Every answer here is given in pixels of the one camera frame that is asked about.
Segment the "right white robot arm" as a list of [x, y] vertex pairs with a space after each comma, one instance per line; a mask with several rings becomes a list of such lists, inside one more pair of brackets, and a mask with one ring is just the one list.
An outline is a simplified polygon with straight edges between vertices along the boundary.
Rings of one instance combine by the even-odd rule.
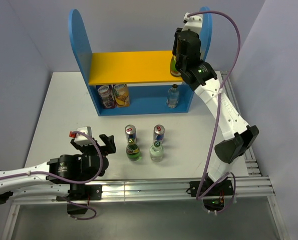
[[259, 134], [257, 126], [250, 126], [231, 103], [223, 90], [223, 82], [210, 64], [200, 58], [201, 41], [198, 33], [178, 28], [175, 32], [173, 54], [175, 68], [183, 81], [205, 103], [215, 118], [215, 130], [224, 140], [215, 144], [214, 132], [203, 173], [203, 186], [211, 195], [222, 190], [222, 181], [235, 160], [244, 155]]

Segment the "green Perrier bottle front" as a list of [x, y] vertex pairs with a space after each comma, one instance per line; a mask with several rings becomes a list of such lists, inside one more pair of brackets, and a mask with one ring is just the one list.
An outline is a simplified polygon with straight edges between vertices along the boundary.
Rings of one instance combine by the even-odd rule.
[[126, 146], [127, 158], [131, 161], [137, 161], [140, 159], [141, 152], [134, 138], [129, 138]]

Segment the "Red Bull can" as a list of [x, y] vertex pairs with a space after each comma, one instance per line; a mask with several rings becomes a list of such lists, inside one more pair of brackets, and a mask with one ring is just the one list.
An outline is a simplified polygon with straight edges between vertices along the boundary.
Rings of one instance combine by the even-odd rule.
[[159, 141], [160, 143], [164, 140], [165, 128], [163, 125], [157, 124], [153, 129], [153, 142]]
[[129, 139], [133, 139], [133, 141], [136, 142], [137, 136], [136, 136], [136, 128], [134, 125], [132, 124], [126, 125], [125, 136], [126, 136], [127, 142], [129, 142]]

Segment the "clear Chang soda bottle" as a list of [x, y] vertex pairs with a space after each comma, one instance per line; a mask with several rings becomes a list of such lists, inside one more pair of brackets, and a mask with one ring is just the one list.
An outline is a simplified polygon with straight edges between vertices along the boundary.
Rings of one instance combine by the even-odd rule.
[[173, 84], [172, 87], [168, 90], [167, 101], [166, 104], [169, 108], [177, 107], [179, 100], [179, 89], [177, 84]]

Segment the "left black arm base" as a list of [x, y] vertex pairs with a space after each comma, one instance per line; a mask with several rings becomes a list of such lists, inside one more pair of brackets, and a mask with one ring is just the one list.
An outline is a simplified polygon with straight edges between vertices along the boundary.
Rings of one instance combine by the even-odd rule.
[[[96, 216], [96, 211], [89, 206], [90, 201], [99, 201], [102, 195], [101, 185], [83, 185], [71, 184], [68, 195], [65, 197], [57, 196], [58, 202], [67, 203], [67, 213], [70, 217], [78, 220], [90, 220]], [[79, 216], [84, 215], [87, 210], [93, 211], [94, 215], [87, 218]]]

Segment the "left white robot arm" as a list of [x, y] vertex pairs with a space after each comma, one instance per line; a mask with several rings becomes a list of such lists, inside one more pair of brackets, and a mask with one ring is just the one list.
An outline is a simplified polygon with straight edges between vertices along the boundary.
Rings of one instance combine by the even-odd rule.
[[0, 205], [9, 199], [33, 196], [85, 200], [89, 195], [86, 184], [105, 174], [107, 155], [116, 152], [113, 135], [99, 137], [103, 146], [93, 137], [74, 131], [70, 143], [79, 154], [63, 154], [33, 167], [0, 170]]

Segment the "green perrier bottle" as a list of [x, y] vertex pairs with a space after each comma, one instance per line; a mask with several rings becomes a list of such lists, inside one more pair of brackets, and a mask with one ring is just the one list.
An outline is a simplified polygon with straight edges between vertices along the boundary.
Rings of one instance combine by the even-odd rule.
[[141, 152], [134, 138], [129, 138], [126, 146], [127, 158], [131, 161], [137, 161], [140, 159]]
[[180, 77], [181, 73], [176, 69], [176, 56], [173, 55], [170, 61], [170, 74], [174, 77]]

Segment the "clear soda bottle front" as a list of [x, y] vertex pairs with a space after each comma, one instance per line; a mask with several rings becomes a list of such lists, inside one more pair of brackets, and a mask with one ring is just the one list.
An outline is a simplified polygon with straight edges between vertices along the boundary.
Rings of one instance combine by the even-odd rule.
[[160, 141], [155, 141], [150, 147], [150, 158], [154, 162], [160, 162], [163, 160], [164, 148]]

